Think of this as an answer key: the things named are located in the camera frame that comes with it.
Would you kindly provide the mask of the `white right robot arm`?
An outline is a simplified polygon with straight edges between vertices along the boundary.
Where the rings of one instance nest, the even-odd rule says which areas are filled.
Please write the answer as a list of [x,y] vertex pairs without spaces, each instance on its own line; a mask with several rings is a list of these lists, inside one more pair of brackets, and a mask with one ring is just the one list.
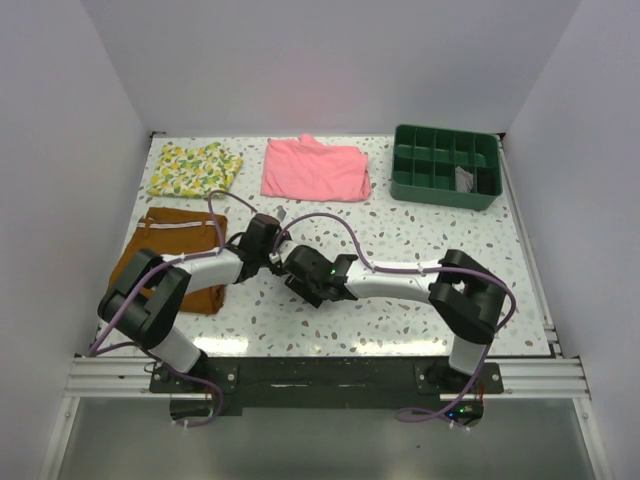
[[316,249],[283,242],[272,255],[285,284],[308,304],[391,298],[431,305],[454,334],[445,369],[448,386],[469,392],[493,343],[507,292],[466,253],[449,250],[429,262],[366,263],[353,254],[330,261]]

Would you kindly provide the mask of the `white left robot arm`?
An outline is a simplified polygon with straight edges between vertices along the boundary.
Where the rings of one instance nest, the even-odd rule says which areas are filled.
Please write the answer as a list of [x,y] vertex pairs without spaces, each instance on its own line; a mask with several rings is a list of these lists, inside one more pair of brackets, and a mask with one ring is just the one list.
[[171,378],[183,391],[200,390],[207,380],[206,355],[174,326],[184,297],[254,277],[269,264],[273,241],[280,232],[278,219],[258,213],[237,245],[179,256],[139,250],[98,305],[98,316],[107,327],[89,354],[96,356],[109,333],[117,330],[172,367]]

